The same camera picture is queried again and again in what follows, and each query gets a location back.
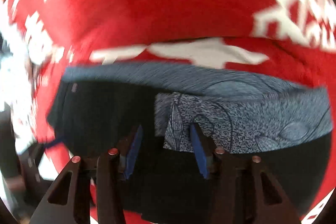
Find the folded cloth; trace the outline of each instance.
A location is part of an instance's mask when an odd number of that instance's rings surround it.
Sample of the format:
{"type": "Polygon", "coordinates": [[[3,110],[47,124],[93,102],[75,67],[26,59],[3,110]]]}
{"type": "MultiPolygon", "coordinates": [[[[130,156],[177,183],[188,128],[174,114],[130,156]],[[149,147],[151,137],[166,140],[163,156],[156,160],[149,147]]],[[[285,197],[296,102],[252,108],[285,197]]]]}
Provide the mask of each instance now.
{"type": "Polygon", "coordinates": [[[193,122],[230,153],[295,146],[332,130],[323,88],[232,98],[159,94],[155,108],[157,134],[165,136],[164,148],[177,151],[193,151],[189,139],[193,122]]]}

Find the red and white cloth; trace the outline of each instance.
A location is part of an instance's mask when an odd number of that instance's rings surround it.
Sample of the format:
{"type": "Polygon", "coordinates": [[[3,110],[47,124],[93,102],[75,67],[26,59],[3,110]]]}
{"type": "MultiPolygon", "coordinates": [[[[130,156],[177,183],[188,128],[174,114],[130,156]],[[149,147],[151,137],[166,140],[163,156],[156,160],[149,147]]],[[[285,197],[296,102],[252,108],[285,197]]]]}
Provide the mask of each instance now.
{"type": "MultiPolygon", "coordinates": [[[[44,63],[34,95],[34,130],[40,142],[54,138],[46,116],[65,68],[116,60],[187,62],[309,87],[325,85],[336,116],[332,0],[7,0],[5,5],[31,60],[44,63]],[[224,38],[208,44],[194,40],[202,37],[224,38]]],[[[332,140],[329,166],[311,208],[336,185],[334,132],[332,140]]],[[[60,146],[48,156],[58,172],[69,160],[60,146]]],[[[305,223],[315,219],[306,218],[305,223]]]]}

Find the black fabric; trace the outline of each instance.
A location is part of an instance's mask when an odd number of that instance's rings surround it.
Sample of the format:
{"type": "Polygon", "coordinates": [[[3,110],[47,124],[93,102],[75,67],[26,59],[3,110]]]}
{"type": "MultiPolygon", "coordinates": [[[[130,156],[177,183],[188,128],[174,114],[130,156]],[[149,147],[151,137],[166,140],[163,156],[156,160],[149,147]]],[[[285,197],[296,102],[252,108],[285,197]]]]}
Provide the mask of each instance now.
{"type": "Polygon", "coordinates": [[[0,170],[5,179],[20,175],[19,160],[15,150],[15,137],[11,123],[11,109],[5,104],[0,112],[0,170]]]}
{"type": "MultiPolygon", "coordinates": [[[[118,182],[123,207],[153,223],[204,224],[212,181],[204,180],[193,153],[163,149],[155,137],[154,102],[161,90],[120,83],[61,83],[48,116],[57,138],[76,155],[99,155],[141,123],[144,131],[133,175],[118,182]]],[[[255,153],[278,178],[299,215],[323,180],[331,134],[295,147],[255,153]]],[[[237,155],[250,159],[250,155],[237,155]]]]}

